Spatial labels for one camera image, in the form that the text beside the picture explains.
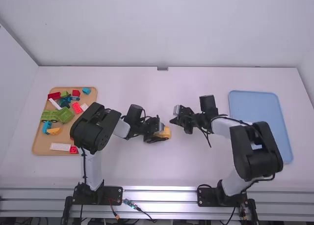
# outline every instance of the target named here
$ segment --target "metal bracket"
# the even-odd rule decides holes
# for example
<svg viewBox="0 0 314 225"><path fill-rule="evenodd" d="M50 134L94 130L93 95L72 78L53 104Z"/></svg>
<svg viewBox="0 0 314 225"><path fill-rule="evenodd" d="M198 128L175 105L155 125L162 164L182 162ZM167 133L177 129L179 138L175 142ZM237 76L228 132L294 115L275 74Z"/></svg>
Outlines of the metal bracket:
<svg viewBox="0 0 314 225"><path fill-rule="evenodd" d="M121 205L122 194L122 187L100 186L97 191L91 191L89 187L78 184L74 188L72 204Z"/></svg>
<svg viewBox="0 0 314 225"><path fill-rule="evenodd" d="M247 200L247 194L242 193L240 196ZM216 188L199 188L197 191L197 204L200 207L239 207L239 197L237 199L230 199L227 203L221 204L218 201Z"/></svg>
<svg viewBox="0 0 314 225"><path fill-rule="evenodd" d="M167 66L158 66L157 70L158 71L168 71L168 67Z"/></svg>

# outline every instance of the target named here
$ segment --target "yellow lego brick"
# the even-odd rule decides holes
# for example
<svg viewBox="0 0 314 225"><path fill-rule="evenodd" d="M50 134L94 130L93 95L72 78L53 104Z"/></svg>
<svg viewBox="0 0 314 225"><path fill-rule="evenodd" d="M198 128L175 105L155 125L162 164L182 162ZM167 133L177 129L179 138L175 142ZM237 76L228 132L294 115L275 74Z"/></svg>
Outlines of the yellow lego brick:
<svg viewBox="0 0 314 225"><path fill-rule="evenodd" d="M50 128L47 130L47 133L51 135L58 135L61 132L62 132L62 128Z"/></svg>
<svg viewBox="0 0 314 225"><path fill-rule="evenodd" d="M154 134L155 136L158 136L160 138L171 138L171 130L168 126L165 126L162 132L158 132Z"/></svg>

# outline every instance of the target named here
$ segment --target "white lego brick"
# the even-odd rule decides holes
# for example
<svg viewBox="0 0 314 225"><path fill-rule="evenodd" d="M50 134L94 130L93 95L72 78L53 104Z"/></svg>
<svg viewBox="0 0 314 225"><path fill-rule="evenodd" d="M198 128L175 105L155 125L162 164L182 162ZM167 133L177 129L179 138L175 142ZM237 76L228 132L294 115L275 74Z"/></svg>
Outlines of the white lego brick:
<svg viewBox="0 0 314 225"><path fill-rule="evenodd" d="M71 144L51 143L50 150L70 151Z"/></svg>
<svg viewBox="0 0 314 225"><path fill-rule="evenodd" d="M82 108L83 111L87 110L88 105L86 103L84 103L83 105L80 106Z"/></svg>
<svg viewBox="0 0 314 225"><path fill-rule="evenodd" d="M58 103L57 103L56 101L54 101L52 98L49 98L48 100L51 102L51 104L52 104L57 110L62 109L62 108L60 107L60 105L58 105Z"/></svg>

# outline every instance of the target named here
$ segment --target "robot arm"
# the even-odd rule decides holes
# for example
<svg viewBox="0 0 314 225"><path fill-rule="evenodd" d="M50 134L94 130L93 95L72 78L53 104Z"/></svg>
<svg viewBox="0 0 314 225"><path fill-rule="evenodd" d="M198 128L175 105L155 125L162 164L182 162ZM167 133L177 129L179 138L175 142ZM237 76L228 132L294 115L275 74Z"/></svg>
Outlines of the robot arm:
<svg viewBox="0 0 314 225"><path fill-rule="evenodd" d="M214 96L200 97L202 113L191 108L175 106L176 117L170 123L184 127L187 134L197 127L203 133L222 135L231 140L235 169L217 184L220 205L246 191L258 181L274 178L283 169L283 160L266 122L246 123L219 115Z"/></svg>
<svg viewBox="0 0 314 225"><path fill-rule="evenodd" d="M70 130L70 137L74 139L80 155L83 156L81 169L83 180L90 190L96 191L104 180L101 172L100 151L107 145L112 134L131 139L136 135L143 135L144 142L153 143L165 141L170 134L164 134L167 127L157 117L141 117L143 108L131 105L124 120L121 113L111 109L105 109L96 102L75 121Z"/></svg>

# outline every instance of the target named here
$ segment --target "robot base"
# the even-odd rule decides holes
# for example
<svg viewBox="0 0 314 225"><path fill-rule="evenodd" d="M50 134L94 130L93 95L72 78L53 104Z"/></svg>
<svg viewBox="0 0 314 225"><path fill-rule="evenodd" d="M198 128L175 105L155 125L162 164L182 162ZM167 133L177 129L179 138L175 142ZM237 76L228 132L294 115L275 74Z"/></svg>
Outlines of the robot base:
<svg viewBox="0 0 314 225"><path fill-rule="evenodd" d="M104 182L96 191L90 190L89 186L82 183L74 188L72 204L121 205L122 193L122 187L104 186Z"/></svg>
<svg viewBox="0 0 314 225"><path fill-rule="evenodd" d="M247 194L227 196L221 186L221 180L216 188L199 187L197 189L197 204L200 207L240 207L247 201Z"/></svg>

